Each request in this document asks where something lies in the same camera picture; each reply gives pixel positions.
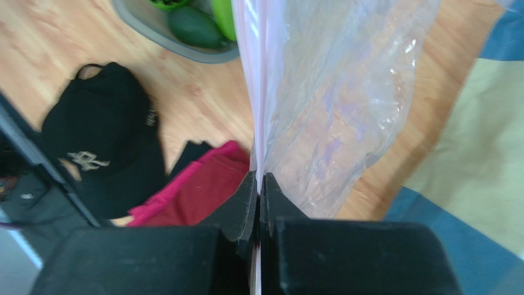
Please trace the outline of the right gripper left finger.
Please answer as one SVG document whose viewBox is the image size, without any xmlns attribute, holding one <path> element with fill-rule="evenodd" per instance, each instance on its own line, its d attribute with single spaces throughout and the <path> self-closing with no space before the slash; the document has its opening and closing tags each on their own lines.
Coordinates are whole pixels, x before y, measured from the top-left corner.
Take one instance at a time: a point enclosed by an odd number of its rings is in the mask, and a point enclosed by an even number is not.
<svg viewBox="0 0 524 295">
<path fill-rule="evenodd" d="M 99 227 L 69 234 L 32 294 L 249 294 L 254 172 L 195 226 Z"/>
</svg>

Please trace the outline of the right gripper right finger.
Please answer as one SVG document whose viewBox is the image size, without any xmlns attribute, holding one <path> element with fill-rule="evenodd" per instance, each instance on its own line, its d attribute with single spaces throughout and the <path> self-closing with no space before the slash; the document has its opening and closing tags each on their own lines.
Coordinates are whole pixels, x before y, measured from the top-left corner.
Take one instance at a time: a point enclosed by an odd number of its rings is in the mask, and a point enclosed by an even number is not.
<svg viewBox="0 0 524 295">
<path fill-rule="evenodd" d="M 442 243 L 416 223 L 307 217 L 274 175 L 260 197 L 263 294 L 461 294 Z"/>
</svg>

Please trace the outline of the green watermelon toy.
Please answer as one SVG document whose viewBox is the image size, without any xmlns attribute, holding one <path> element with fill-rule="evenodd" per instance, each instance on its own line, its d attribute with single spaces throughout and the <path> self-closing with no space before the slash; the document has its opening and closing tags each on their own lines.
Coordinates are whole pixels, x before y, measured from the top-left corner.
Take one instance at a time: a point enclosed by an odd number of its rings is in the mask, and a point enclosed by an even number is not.
<svg viewBox="0 0 524 295">
<path fill-rule="evenodd" d="M 187 6 L 190 0 L 148 0 L 148 2 L 155 8 L 163 11 L 173 11 L 179 7 Z"/>
</svg>

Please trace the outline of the clear zip top bag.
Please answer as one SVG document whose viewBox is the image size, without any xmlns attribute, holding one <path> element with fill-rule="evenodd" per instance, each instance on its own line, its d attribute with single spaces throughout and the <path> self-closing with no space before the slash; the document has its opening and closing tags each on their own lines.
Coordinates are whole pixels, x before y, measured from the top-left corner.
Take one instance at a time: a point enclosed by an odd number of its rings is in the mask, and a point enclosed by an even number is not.
<svg viewBox="0 0 524 295">
<path fill-rule="evenodd" d="M 334 219 L 390 148 L 439 1 L 234 1 L 257 181 L 250 292 L 261 292 L 260 197 L 275 176 L 307 217 Z"/>
</svg>

